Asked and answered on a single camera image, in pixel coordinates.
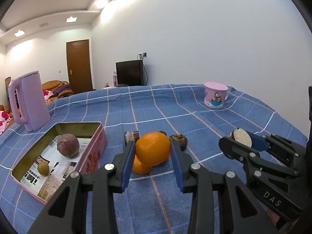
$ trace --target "kettle handle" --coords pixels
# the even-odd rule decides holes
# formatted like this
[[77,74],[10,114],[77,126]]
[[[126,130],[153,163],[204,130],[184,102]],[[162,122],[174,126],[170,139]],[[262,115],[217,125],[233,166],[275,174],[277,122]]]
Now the kettle handle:
[[[18,95],[18,104],[21,108],[20,111],[21,111],[22,117],[20,117],[18,114],[18,106],[17,106],[16,100],[15,100],[15,90],[16,90],[17,95]],[[28,123],[28,120],[23,116],[23,112],[24,112],[24,110],[26,110],[26,108],[25,108],[24,97],[20,93],[21,90],[22,90],[21,79],[12,80],[9,87],[8,87],[8,92],[9,92],[9,98],[10,98],[10,104],[11,104],[13,117],[14,117],[14,120],[17,124],[24,125],[24,124]]]

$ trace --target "wooden door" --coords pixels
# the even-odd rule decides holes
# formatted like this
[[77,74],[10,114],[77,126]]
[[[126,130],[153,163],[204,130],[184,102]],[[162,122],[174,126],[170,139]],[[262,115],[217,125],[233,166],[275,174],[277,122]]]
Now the wooden door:
[[67,42],[66,53],[69,84],[73,92],[92,91],[89,40]]

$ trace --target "orange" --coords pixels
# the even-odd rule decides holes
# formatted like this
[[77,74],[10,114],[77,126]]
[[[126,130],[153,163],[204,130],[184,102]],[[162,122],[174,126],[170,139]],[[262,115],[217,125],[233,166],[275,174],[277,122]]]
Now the orange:
[[132,170],[136,173],[136,174],[147,174],[151,171],[151,167],[141,163],[137,156],[135,155],[135,160],[133,161],[133,166],[132,166]]
[[160,132],[148,133],[136,142],[135,154],[147,166],[158,165],[169,158],[169,138]]

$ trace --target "television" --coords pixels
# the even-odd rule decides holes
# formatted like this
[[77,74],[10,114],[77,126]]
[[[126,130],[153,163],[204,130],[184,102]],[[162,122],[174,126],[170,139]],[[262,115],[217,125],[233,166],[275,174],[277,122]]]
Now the television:
[[116,62],[118,87],[143,86],[143,61]]

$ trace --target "ceiling light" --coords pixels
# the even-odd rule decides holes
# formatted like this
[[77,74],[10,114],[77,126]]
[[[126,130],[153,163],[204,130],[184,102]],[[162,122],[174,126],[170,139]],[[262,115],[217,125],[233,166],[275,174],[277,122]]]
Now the ceiling light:
[[76,22],[76,20],[77,20],[76,17],[70,17],[70,18],[67,18],[66,23]]
[[16,37],[20,37],[20,36],[22,36],[22,35],[24,35],[25,34],[25,32],[24,31],[21,31],[21,30],[19,30],[17,33],[14,33],[14,35],[16,36]]
[[102,9],[108,4],[108,1],[105,0],[98,0],[96,1],[95,5],[99,8]]

